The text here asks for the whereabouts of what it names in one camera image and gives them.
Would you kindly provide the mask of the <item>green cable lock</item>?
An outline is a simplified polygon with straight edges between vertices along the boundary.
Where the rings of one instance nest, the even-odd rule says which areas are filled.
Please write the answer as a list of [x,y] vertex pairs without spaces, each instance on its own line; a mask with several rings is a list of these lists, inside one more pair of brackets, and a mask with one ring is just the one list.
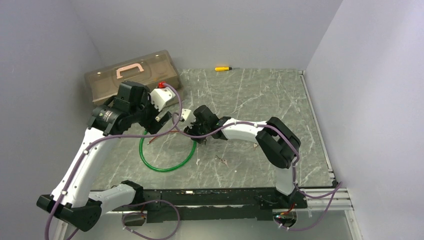
[[142,163],[150,170],[155,171],[155,172],[159,172],[159,173],[168,173],[168,172],[173,172],[175,170],[180,169],[181,167],[183,167],[185,164],[187,164],[192,157],[194,156],[194,153],[196,151],[197,148],[197,142],[196,141],[192,141],[192,147],[191,150],[188,154],[188,156],[179,164],[172,166],[172,167],[168,167],[168,168],[159,168],[159,167],[155,167],[153,165],[151,165],[150,163],[148,163],[148,161],[146,160],[145,156],[144,156],[144,151],[143,151],[143,146],[144,146],[144,141],[145,139],[142,137],[139,140],[139,144],[138,144],[138,153],[139,153],[139,157],[142,161]]

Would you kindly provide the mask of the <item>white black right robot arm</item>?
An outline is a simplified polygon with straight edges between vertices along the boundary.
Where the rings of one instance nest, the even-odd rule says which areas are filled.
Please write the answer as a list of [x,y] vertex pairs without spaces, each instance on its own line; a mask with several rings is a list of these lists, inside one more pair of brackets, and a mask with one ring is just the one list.
[[241,121],[217,117],[206,105],[195,111],[182,109],[180,122],[184,134],[198,143],[208,136],[224,141],[242,140],[257,144],[268,161],[277,169],[276,203],[287,208],[295,201],[295,167],[300,158],[300,139],[277,117],[267,121]]

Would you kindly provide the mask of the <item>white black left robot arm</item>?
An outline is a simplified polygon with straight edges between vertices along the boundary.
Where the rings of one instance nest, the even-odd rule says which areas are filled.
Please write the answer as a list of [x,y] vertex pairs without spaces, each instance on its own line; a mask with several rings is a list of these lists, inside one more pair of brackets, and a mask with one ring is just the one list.
[[100,217],[116,208],[139,209],[145,200],[141,185],[130,180],[116,187],[92,192],[92,186],[105,159],[126,131],[139,124],[147,138],[158,136],[171,118],[167,112],[159,117],[165,105],[180,96],[171,85],[161,82],[157,88],[133,81],[124,81],[117,94],[96,107],[88,121],[81,146],[61,182],[50,193],[41,195],[37,206],[57,218],[87,232]]

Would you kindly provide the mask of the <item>red cable padlock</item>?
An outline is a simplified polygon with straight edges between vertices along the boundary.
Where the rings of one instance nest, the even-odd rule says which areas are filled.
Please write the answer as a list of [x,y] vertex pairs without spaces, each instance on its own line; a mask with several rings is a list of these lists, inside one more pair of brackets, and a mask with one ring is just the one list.
[[150,145],[154,140],[156,140],[157,138],[159,138],[159,137],[164,137],[164,136],[166,136],[166,135],[169,135],[169,134],[176,134],[176,133],[179,133],[177,130],[172,130],[172,131],[169,131],[169,132],[167,132],[166,134],[163,134],[163,135],[160,135],[160,136],[155,136],[155,137],[153,137],[151,140],[149,140],[148,141],[148,143],[147,143],[147,145]]

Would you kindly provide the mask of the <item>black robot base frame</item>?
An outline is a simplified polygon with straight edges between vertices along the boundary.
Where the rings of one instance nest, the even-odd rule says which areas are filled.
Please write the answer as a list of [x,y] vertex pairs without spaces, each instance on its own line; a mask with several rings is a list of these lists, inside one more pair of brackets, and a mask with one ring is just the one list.
[[116,211],[146,213],[148,223],[198,220],[256,219],[271,221],[281,212],[308,207],[300,193],[284,196],[274,187],[146,189],[146,205],[121,206]]

